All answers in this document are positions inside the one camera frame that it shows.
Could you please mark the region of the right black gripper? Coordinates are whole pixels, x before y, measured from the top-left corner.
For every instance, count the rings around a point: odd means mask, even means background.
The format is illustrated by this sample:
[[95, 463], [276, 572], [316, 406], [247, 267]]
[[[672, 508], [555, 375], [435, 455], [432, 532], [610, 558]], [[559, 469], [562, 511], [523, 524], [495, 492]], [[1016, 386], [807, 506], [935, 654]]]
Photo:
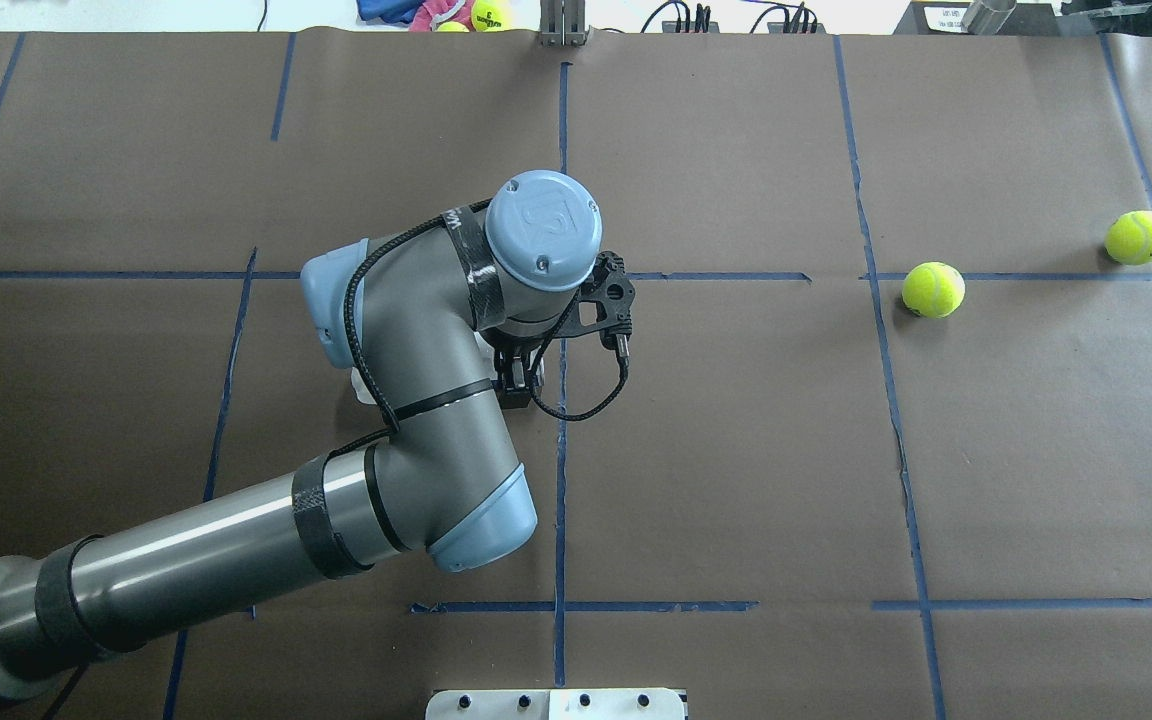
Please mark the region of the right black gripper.
[[532, 391], [543, 388], [543, 361], [538, 361], [540, 341], [493, 343], [495, 396], [500, 409], [525, 409], [532, 402]]

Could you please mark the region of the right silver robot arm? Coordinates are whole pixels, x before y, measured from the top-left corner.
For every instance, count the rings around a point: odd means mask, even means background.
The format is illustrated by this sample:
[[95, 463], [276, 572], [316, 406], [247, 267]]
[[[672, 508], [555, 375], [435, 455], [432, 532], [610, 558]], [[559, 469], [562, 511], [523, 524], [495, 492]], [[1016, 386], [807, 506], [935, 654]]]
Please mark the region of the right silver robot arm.
[[334, 445], [164, 518], [0, 558], [0, 708], [404, 553], [460, 573], [524, 547], [538, 509], [507, 397], [558, 414], [544, 355], [617, 281], [604, 241], [594, 192], [538, 169], [308, 259], [306, 314], [340, 377]]

